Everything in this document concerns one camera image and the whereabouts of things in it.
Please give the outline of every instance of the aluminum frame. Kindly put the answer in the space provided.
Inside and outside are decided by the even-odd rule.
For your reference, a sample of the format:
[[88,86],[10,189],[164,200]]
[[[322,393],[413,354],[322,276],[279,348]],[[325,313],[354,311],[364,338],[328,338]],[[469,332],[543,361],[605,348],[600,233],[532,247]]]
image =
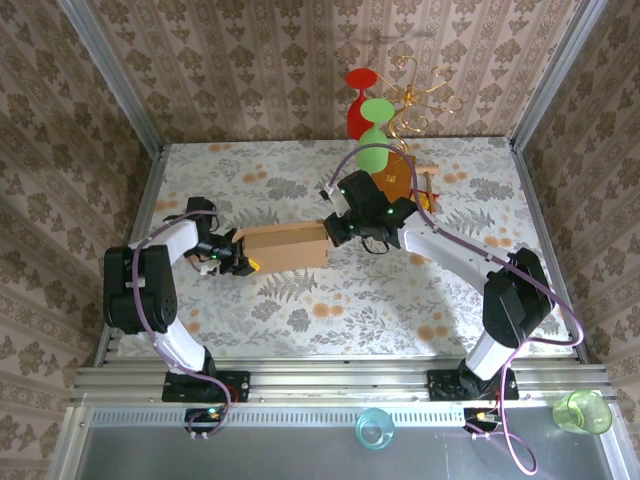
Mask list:
[[[169,154],[171,153],[171,145],[162,147],[162,149],[156,153],[153,157],[153,162],[149,170],[149,177],[144,187],[142,198],[140,199],[140,206],[138,207],[138,214],[133,222],[133,228],[131,229],[130,242],[137,242],[141,240],[149,231],[151,225],[151,218],[153,217],[153,207],[158,198],[158,192],[162,186],[164,180],[164,172],[167,169],[167,162]],[[112,338],[118,332],[117,329],[111,328],[109,325],[104,326],[102,334],[100,336],[100,343],[96,350],[96,355],[93,360],[94,367],[101,367],[105,360],[107,352],[109,350],[109,344]]]
[[91,58],[131,122],[151,158],[162,149],[162,137],[135,93],[118,58],[85,0],[60,0],[60,6],[87,47]]
[[[538,239],[540,240],[540,248],[542,249],[542,254],[545,262],[547,263],[547,268],[549,269],[551,286],[556,294],[559,295],[567,305],[573,308],[573,305],[571,305],[571,299],[569,298],[569,292],[567,291],[567,286],[562,278],[558,258],[553,250],[547,225],[544,222],[544,217],[542,216],[540,203],[538,202],[538,197],[536,196],[535,189],[533,188],[529,170],[527,169],[524,157],[522,156],[522,151],[516,147],[512,147],[511,156],[513,157],[513,162],[516,166],[516,170],[518,171],[520,184],[522,185],[522,190],[524,192],[525,199],[527,200],[529,211],[531,212],[531,218],[533,219],[533,225],[536,229],[536,233],[538,234]],[[578,332],[573,322],[568,321],[568,315],[566,314],[563,315],[562,318],[567,331],[571,333],[573,338],[576,338]],[[575,347],[575,352],[582,363],[590,363],[589,354],[587,353],[587,347],[584,342]]]
[[524,150],[606,4],[606,0],[583,0],[576,7],[567,30],[513,131],[513,144],[517,150]]
[[[107,410],[113,407],[129,409],[138,414],[142,411],[152,423],[167,409],[209,406],[161,403],[166,372],[164,363],[150,358],[128,360],[109,361],[102,368],[79,370],[72,407],[67,411],[48,478],[74,478],[87,430],[92,428],[93,414],[104,407],[108,407]],[[489,406],[491,402],[486,401],[429,402],[426,371],[451,368],[458,361],[453,358],[348,362],[341,359],[245,359],[220,360],[217,366],[252,372],[249,402],[234,408],[239,413],[282,412],[283,408],[326,413],[374,405],[397,411],[428,412],[447,406]],[[600,391],[614,413],[612,429],[602,436],[609,468],[615,479],[640,479],[637,460],[620,410],[614,403],[615,391],[604,366],[583,365],[576,359],[537,358],[516,360],[513,369],[521,400],[506,402],[509,409],[552,405],[576,388]]]
[[[353,427],[367,406],[361,407],[262,407],[243,405],[234,408],[225,419],[225,428],[233,427]],[[463,427],[462,406],[437,403],[411,407],[387,407],[396,427]],[[185,426],[181,407],[95,407],[92,428],[177,427]]]

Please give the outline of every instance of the floral tablecloth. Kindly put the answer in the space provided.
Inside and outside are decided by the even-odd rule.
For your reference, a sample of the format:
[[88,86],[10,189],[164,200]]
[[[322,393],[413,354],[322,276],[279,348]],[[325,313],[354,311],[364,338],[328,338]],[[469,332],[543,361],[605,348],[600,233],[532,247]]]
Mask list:
[[[232,227],[324,219],[318,195],[352,141],[176,144],[171,146],[152,229],[184,211],[187,198],[215,202],[220,232]],[[503,138],[421,139],[418,163],[435,162],[437,216],[460,232],[541,256],[538,238]],[[355,161],[345,173],[355,170]],[[427,258],[367,253],[353,241],[329,250],[327,268],[249,277],[200,277],[174,266],[179,318],[214,357],[464,355],[482,331],[481,296]],[[538,335],[566,338],[556,309]],[[531,355],[570,350],[530,346]],[[121,340],[118,354],[152,355],[145,339]]]

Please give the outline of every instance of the clear teal cup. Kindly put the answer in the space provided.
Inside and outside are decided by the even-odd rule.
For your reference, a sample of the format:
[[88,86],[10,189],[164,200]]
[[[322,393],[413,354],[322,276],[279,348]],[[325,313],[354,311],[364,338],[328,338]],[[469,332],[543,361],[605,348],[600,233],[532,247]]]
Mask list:
[[382,450],[388,447],[393,440],[395,430],[391,415],[379,408],[365,410],[356,422],[358,441],[369,450]]
[[576,390],[553,407],[553,420],[567,432],[601,435],[611,428],[613,416],[596,392]]

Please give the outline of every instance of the green plastic cup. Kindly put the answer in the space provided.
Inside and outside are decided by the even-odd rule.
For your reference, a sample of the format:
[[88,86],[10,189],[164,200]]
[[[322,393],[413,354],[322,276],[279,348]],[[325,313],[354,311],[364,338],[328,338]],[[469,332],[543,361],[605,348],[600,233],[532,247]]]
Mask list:
[[[371,143],[389,145],[389,139],[379,125],[387,123],[393,118],[396,113],[393,104],[384,98],[370,98],[362,104],[360,113],[374,125],[362,134],[358,145],[369,145]],[[358,168],[367,173],[381,172],[387,167],[388,160],[389,150],[386,148],[367,148],[356,154]]]
[[601,435],[613,422],[607,402],[591,390],[576,390],[553,407],[553,420],[571,433]]

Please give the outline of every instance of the table surface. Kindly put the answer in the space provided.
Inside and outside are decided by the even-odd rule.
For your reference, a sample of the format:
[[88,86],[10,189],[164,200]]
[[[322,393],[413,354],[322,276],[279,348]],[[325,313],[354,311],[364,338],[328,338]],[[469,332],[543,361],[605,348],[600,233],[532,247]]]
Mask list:
[[[542,480],[610,480],[599,437],[557,428],[549,408],[510,409],[512,431],[531,445]],[[527,453],[516,447],[525,465]],[[461,428],[396,428],[370,451],[353,428],[225,428],[194,442],[182,428],[90,428],[77,480],[527,479],[501,437],[471,440]]]
[[[487,244],[516,251],[540,244],[504,138],[420,139],[418,163],[435,162],[437,217]],[[352,141],[177,144],[168,156],[151,229],[204,196],[220,230],[324,219],[318,192]],[[356,169],[355,161],[344,172]],[[482,332],[482,298],[429,259],[401,250],[367,253],[359,242],[330,248],[329,265],[273,275],[200,277],[174,265],[179,318],[214,357],[460,356]],[[537,335],[562,339],[558,309]],[[530,345],[524,355],[571,350]],[[153,356],[146,339],[124,337],[121,356]]]

